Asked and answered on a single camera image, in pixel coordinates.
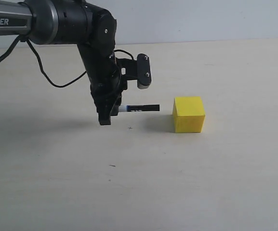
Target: yellow cube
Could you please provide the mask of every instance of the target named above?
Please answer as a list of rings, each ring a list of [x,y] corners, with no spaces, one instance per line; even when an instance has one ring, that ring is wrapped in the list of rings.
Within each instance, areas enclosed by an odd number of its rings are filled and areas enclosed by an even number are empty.
[[[173,117],[176,133],[200,133],[205,121],[205,110],[200,97],[176,97]]]

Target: table surface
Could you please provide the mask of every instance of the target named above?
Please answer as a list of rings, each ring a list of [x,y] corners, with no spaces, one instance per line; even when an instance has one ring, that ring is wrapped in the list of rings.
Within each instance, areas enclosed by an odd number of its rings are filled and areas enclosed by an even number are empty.
[[[27,48],[0,64],[0,230],[278,230],[278,39],[119,48],[153,73],[123,103],[161,112],[110,127],[88,78],[55,89]],[[84,71],[76,47],[37,50],[58,84]],[[202,97],[203,133],[173,133],[176,96]]]

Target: white wall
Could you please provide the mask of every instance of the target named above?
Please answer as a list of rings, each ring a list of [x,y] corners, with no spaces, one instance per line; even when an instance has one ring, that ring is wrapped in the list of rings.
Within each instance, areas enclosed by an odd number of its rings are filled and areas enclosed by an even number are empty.
[[[278,38],[278,0],[88,2],[106,7],[117,18],[118,44]],[[0,38],[0,47],[12,39]]]

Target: black marker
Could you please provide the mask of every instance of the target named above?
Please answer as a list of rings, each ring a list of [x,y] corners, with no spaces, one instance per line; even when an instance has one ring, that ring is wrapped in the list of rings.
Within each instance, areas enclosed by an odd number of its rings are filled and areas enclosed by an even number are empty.
[[[160,105],[127,105],[120,106],[119,112],[160,112]]]

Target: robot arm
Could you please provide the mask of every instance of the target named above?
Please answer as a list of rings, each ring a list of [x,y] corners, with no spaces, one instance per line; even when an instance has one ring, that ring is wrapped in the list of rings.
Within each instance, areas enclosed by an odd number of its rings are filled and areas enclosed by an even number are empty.
[[[110,125],[111,116],[118,115],[127,81],[137,80],[140,89],[152,82],[147,55],[139,54],[137,60],[115,57],[116,28],[108,10],[84,0],[0,0],[0,36],[22,35],[38,45],[78,46],[100,125]]]

